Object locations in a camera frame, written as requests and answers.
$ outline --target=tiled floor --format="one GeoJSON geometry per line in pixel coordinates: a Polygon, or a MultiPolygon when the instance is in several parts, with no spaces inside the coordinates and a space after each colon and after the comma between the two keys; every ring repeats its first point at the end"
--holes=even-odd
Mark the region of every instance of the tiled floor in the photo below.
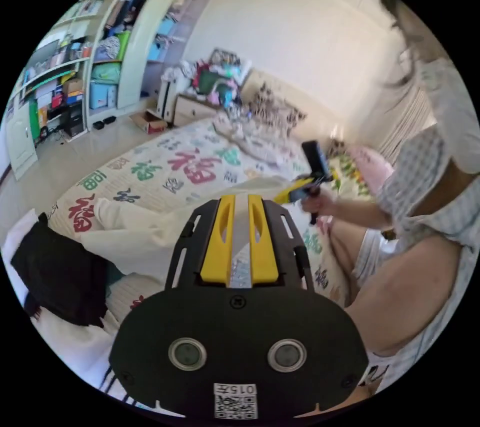
{"type": "Polygon", "coordinates": [[[38,162],[17,181],[8,174],[0,187],[0,245],[12,225],[31,208],[49,211],[72,185],[109,160],[152,139],[128,116],[67,143],[52,134],[38,146],[38,162]]]}

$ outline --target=camera lens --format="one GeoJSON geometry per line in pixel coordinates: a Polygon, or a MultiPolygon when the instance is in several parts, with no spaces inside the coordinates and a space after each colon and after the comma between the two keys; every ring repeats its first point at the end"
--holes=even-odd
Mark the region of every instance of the camera lens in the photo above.
{"type": "Polygon", "coordinates": [[[170,362],[183,371],[196,371],[205,365],[207,351],[193,338],[179,338],[172,342],[168,349],[170,362]]]}
{"type": "Polygon", "coordinates": [[[283,339],[274,343],[268,351],[268,364],[277,372],[294,372],[307,358],[304,345],[298,340],[283,339]]]}

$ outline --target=yellow handle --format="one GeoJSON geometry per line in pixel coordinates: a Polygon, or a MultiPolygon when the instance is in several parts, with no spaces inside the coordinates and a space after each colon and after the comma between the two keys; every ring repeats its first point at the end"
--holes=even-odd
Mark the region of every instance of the yellow handle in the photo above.
{"type": "Polygon", "coordinates": [[[260,195],[248,196],[248,222],[250,229],[250,275],[252,287],[256,284],[270,284],[279,278],[272,237],[260,195]],[[257,242],[256,230],[260,238],[257,242]]]}
{"type": "Polygon", "coordinates": [[[200,271],[204,282],[230,284],[232,239],[234,235],[235,196],[223,195],[218,205],[205,260],[200,271]]]}
{"type": "Polygon", "coordinates": [[[294,191],[295,189],[299,189],[300,187],[310,184],[313,182],[313,178],[301,178],[294,182],[289,188],[286,188],[285,190],[282,190],[274,199],[273,201],[276,204],[289,204],[290,203],[290,198],[289,194],[291,191],[294,191]]]}

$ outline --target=window curtain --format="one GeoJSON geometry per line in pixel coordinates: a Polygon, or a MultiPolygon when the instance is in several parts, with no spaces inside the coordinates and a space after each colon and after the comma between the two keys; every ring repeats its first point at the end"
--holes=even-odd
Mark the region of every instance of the window curtain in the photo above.
{"type": "Polygon", "coordinates": [[[393,107],[392,112],[395,111],[397,115],[386,116],[388,122],[384,123],[385,135],[377,147],[378,152],[393,166],[405,140],[435,123],[429,100],[417,80],[404,99],[393,107]]]}

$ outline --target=hand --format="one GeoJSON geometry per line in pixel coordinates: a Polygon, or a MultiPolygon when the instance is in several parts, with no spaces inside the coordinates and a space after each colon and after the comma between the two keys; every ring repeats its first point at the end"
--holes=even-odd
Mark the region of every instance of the hand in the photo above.
{"type": "Polygon", "coordinates": [[[335,215],[335,200],[328,192],[320,190],[317,196],[308,197],[302,200],[301,208],[304,212],[308,212],[309,214],[333,216],[335,215]]]}

